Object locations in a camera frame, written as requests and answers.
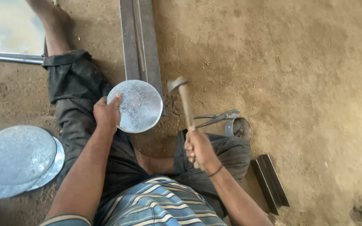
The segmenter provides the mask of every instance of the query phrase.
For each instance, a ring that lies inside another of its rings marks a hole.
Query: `metal frame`
[[[264,194],[269,211],[279,215],[281,206],[290,207],[286,193],[268,154],[258,156],[251,160],[251,165],[257,177],[259,186]]]
[[[119,0],[119,7],[126,79],[149,83],[163,99],[152,0]]]
[[[57,5],[57,0],[53,0],[53,4]],[[18,54],[10,52],[0,52],[0,60],[19,63],[42,64],[45,57],[48,57],[47,42],[45,41],[45,37],[42,54]]]

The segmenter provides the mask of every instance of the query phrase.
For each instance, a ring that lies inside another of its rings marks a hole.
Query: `metal shears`
[[[214,119],[212,119],[210,121],[207,121],[207,122],[197,126],[196,128],[207,126],[207,125],[216,123],[218,121],[221,121],[223,119],[235,119],[235,118],[237,118],[239,116],[240,116],[240,110],[238,110],[238,109],[232,109],[232,110],[226,111],[223,114],[219,114],[219,115],[196,116],[195,119],[214,118]]]

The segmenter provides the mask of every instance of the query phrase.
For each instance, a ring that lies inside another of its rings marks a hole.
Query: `hand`
[[[197,130],[187,133],[185,148],[189,162],[197,161],[203,172],[214,174],[222,165],[214,153],[212,144],[206,134]]]
[[[107,97],[104,96],[94,105],[93,114],[97,122],[97,127],[115,134],[119,123],[118,105],[121,101],[121,94],[117,93],[109,104],[107,104]]]

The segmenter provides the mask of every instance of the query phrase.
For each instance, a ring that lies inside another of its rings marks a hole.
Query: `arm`
[[[198,161],[204,172],[213,175],[210,180],[227,208],[233,225],[272,226],[267,214],[222,167],[209,138],[196,130],[188,132],[186,140],[188,160]]]
[[[121,95],[117,94],[108,105],[106,102],[103,97],[95,104],[96,130],[61,184],[46,219],[74,213],[93,222],[103,192],[110,146],[117,131]]]

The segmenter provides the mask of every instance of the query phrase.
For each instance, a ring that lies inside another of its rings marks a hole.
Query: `striped shirt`
[[[99,210],[100,225],[226,225],[192,188],[155,177],[124,191]],[[60,215],[40,226],[91,226],[83,216]]]

